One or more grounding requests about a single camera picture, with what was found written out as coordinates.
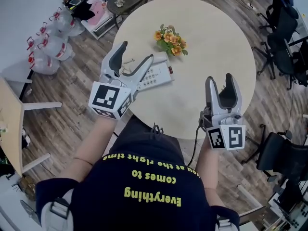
navy blue t-shirt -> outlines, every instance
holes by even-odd
[[[214,231],[218,216],[238,227],[238,214],[209,206],[198,173],[171,157],[158,141],[135,142],[102,157],[81,183],[41,181],[36,186],[38,216],[46,203],[74,188],[70,209],[76,231]]]

flower bouquet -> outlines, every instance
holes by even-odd
[[[160,31],[155,31],[154,39],[157,41],[159,48],[164,50],[169,55],[180,56],[188,55],[187,44],[184,39],[175,32],[174,26],[160,26]]]

dark pants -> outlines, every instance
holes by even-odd
[[[176,138],[154,130],[154,128],[150,128],[141,122],[135,115],[131,117],[125,128],[119,134],[113,147],[110,149],[110,153],[116,153],[117,148],[120,148],[120,145],[126,142],[143,140],[162,140],[164,143],[169,145],[166,150],[171,150],[172,152],[178,154],[184,164],[184,158],[179,141]]]

round wooden tabletop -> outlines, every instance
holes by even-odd
[[[188,55],[170,56],[175,80],[137,95],[131,111],[145,124],[164,133],[194,139],[205,107],[205,80],[212,76],[218,90],[231,73],[241,90],[242,115],[256,83],[255,60],[247,38],[224,12],[201,0],[153,0],[134,11],[120,27],[114,45],[128,41],[123,62],[160,51],[154,32],[173,25],[187,42]],[[198,138],[204,138],[200,130]]]

short sleeve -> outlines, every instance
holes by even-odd
[[[66,178],[43,180],[36,184],[36,210],[40,220],[43,207],[56,198],[62,198],[69,190],[78,185],[78,181]]]
[[[234,210],[228,209],[222,206],[212,206],[212,210],[216,215],[230,220],[230,223],[234,224],[238,230],[240,230],[240,216]]]

